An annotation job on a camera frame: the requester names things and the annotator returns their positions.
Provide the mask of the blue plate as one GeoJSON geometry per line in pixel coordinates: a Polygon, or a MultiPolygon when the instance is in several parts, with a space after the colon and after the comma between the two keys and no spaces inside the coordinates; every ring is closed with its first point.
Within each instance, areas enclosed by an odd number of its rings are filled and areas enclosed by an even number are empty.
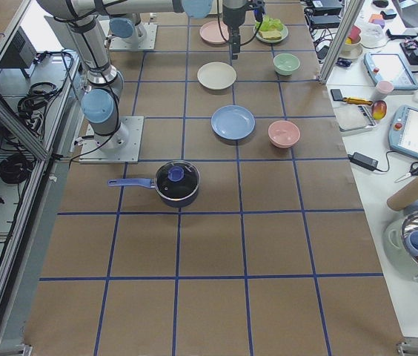
{"type": "Polygon", "coordinates": [[[217,109],[210,123],[216,135],[229,140],[244,139],[253,132],[256,125],[253,114],[239,105],[226,105],[217,109]]]}

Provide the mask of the cardboard tube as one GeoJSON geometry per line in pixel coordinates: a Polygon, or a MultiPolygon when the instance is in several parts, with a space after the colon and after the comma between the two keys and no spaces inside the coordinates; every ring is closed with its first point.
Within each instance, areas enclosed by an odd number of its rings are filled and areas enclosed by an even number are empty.
{"type": "Polygon", "coordinates": [[[394,211],[401,211],[418,200],[418,177],[410,181],[403,188],[389,197],[387,206],[394,211]]]}

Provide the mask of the pink plate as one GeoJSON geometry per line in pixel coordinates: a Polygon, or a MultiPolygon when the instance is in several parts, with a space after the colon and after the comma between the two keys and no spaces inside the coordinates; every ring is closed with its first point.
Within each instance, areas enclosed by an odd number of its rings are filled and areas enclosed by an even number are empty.
{"type": "Polygon", "coordinates": [[[229,39],[227,26],[223,22],[218,23],[218,21],[202,25],[199,35],[205,42],[212,45],[223,45],[229,39]]]}

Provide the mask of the mango toy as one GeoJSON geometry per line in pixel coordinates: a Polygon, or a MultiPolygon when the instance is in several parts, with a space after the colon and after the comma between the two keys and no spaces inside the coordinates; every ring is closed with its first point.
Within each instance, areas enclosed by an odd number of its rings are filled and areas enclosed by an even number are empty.
{"type": "Polygon", "coordinates": [[[386,116],[387,104],[383,100],[373,102],[371,106],[371,116],[374,120],[381,120],[386,116]]]}

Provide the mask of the blue saucepan with glass lid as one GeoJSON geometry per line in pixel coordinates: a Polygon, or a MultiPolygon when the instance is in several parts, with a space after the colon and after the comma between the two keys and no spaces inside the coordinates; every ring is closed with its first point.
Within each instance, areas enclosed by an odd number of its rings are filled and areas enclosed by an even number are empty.
{"type": "Polygon", "coordinates": [[[172,160],[161,166],[154,178],[110,179],[107,185],[154,189],[166,205],[183,208],[197,198],[200,182],[200,173],[195,165],[185,160],[172,160]]]}

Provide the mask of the black power adapter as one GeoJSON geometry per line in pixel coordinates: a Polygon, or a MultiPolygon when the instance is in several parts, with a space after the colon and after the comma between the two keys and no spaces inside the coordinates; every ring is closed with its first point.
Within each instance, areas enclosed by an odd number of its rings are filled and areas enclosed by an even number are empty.
{"type": "Polygon", "coordinates": [[[377,160],[359,152],[349,154],[348,158],[351,163],[358,165],[361,168],[367,169],[368,171],[375,171],[377,169],[377,160]]]}

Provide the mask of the green plate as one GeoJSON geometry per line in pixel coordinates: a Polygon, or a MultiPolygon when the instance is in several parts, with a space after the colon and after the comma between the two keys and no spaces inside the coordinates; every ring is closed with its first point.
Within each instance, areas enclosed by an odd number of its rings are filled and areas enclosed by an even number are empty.
{"type": "Polygon", "coordinates": [[[288,37],[288,28],[277,20],[263,21],[256,23],[254,31],[259,30],[256,38],[264,43],[275,44],[288,37]]]}

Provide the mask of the aluminium frame post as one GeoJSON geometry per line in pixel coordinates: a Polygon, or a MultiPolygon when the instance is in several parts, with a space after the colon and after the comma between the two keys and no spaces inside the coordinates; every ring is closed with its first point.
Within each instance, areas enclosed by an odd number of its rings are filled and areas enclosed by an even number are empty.
{"type": "Polygon", "coordinates": [[[336,35],[331,42],[325,61],[319,72],[319,82],[326,85],[331,75],[332,70],[335,67],[335,63],[341,53],[342,46],[348,37],[361,9],[364,4],[363,0],[351,0],[347,1],[345,5],[344,16],[341,19],[336,35]]]}

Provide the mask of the green lettuce leaf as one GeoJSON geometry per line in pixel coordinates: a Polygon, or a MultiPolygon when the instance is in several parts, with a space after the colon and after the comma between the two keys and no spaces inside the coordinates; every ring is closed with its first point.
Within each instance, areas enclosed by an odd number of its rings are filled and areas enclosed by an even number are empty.
{"type": "Polygon", "coordinates": [[[274,30],[282,31],[284,25],[280,19],[264,15],[261,22],[255,22],[255,27],[259,28],[262,32],[274,30]]]}

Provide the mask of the white paper cup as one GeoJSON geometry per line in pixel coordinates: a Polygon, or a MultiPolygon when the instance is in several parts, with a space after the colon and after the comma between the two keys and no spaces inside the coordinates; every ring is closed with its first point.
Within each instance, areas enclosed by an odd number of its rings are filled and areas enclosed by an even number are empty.
{"type": "Polygon", "coordinates": [[[377,82],[374,92],[372,94],[372,101],[377,102],[384,100],[388,95],[390,95],[394,90],[394,85],[386,80],[381,80],[377,82]]]}

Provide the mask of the pink bowl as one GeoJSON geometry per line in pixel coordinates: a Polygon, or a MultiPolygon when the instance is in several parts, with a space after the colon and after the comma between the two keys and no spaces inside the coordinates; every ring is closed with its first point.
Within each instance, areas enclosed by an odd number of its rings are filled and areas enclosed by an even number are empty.
{"type": "Polygon", "coordinates": [[[278,120],[268,127],[268,137],[275,147],[290,148],[299,141],[301,133],[294,123],[278,120]]]}

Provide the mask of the yellow handled screwdriver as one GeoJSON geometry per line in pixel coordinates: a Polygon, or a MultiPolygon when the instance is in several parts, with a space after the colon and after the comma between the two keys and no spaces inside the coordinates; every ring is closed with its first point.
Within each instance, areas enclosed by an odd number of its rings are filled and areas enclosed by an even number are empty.
{"type": "Polygon", "coordinates": [[[342,101],[352,105],[372,105],[373,102],[368,99],[356,98],[356,97],[343,97],[342,101]]]}

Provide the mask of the far teach pendant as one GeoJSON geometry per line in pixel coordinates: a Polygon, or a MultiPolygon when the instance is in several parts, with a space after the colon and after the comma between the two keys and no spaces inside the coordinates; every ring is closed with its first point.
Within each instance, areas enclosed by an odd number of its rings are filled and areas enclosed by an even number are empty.
{"type": "Polygon", "coordinates": [[[406,60],[398,53],[366,53],[363,63],[375,85],[387,81],[394,86],[394,90],[418,89],[418,81],[406,60]]]}

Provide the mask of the green bowl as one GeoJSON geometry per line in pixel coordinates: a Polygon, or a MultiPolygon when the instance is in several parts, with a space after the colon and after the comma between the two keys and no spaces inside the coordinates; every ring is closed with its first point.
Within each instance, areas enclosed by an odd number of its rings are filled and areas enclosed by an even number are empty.
{"type": "Polygon", "coordinates": [[[273,66],[281,76],[290,76],[300,68],[299,58],[291,53],[280,53],[273,58],[273,66]]]}

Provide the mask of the grey control box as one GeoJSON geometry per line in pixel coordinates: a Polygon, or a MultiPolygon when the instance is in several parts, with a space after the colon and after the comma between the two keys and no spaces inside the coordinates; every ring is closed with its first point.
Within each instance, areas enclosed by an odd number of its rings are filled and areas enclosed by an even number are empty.
{"type": "Polygon", "coordinates": [[[37,51],[22,27],[19,27],[0,61],[0,74],[5,69],[19,69],[26,79],[34,71],[37,51]]]}

